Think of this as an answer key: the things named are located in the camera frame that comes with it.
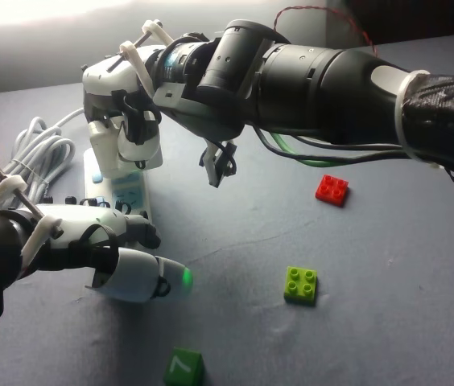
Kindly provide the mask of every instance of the gray table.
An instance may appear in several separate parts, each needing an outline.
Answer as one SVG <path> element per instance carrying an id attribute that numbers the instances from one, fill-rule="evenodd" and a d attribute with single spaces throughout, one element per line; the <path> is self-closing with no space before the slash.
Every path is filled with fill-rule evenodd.
<path id="1" fill-rule="evenodd" d="M 454 37 L 382 47 L 411 68 L 454 73 Z M 0 94 L 0 164 L 39 115 L 81 104 L 78 84 Z M 56 202 L 84 194 L 79 118 Z M 165 118 L 164 165 L 149 172 L 158 254 L 194 272 L 184 302 L 131 305 L 84 288 L 91 271 L 36 273 L 5 294 L 0 385 L 161 385 L 173 346 L 201 351 L 206 385 L 454 384 L 454 185 L 414 161 L 334 168 L 345 208 L 314 191 L 325 170 L 264 150 L 252 130 L 220 189 L 204 142 Z M 315 308 L 283 300 L 287 265 L 316 269 Z"/>

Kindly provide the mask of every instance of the lime green toy brick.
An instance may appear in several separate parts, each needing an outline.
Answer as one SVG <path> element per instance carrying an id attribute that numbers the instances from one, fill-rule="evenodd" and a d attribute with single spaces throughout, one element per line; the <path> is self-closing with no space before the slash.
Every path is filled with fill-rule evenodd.
<path id="1" fill-rule="evenodd" d="M 204 362 L 199 352 L 173 347 L 164 374 L 167 386 L 199 386 L 204 375 Z"/>
<path id="2" fill-rule="evenodd" d="M 288 267 L 284 298 L 288 302 L 312 305 L 315 301 L 316 271 L 297 267 Z"/>

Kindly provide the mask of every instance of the red toy brick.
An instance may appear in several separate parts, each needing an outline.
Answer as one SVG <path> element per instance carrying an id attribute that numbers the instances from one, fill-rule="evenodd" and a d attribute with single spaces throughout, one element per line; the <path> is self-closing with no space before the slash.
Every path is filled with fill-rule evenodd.
<path id="1" fill-rule="evenodd" d="M 349 190 L 349 183 L 343 179 L 335 179 L 330 175 L 324 175 L 322 182 L 316 189 L 315 197 L 326 203 L 332 203 L 338 207 L 343 206 L 345 196 Z"/>

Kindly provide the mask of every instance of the green cable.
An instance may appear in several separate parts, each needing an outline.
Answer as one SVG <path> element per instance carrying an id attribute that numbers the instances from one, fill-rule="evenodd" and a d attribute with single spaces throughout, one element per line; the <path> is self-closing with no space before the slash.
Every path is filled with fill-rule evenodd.
<path id="1" fill-rule="evenodd" d="M 274 139 L 277 146 L 281 148 L 282 151 L 285 151 L 289 154 L 297 154 L 284 140 L 279 134 L 270 133 L 271 137 Z M 307 165 L 307 166 L 314 166 L 314 167 L 332 167 L 332 166 L 342 166 L 344 163 L 338 162 L 326 162 L 326 161 L 304 161 L 302 159 L 297 159 L 296 161 Z"/>

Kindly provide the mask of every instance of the green glowing light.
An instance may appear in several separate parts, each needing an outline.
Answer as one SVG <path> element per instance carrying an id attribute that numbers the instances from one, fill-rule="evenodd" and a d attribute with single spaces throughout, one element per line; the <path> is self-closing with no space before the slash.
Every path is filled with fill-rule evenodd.
<path id="1" fill-rule="evenodd" d="M 183 282 L 184 286 L 188 287 L 189 289 L 191 289 L 193 287 L 192 271 L 190 271 L 187 268 L 184 269 L 184 273 L 182 275 L 182 282 Z"/>

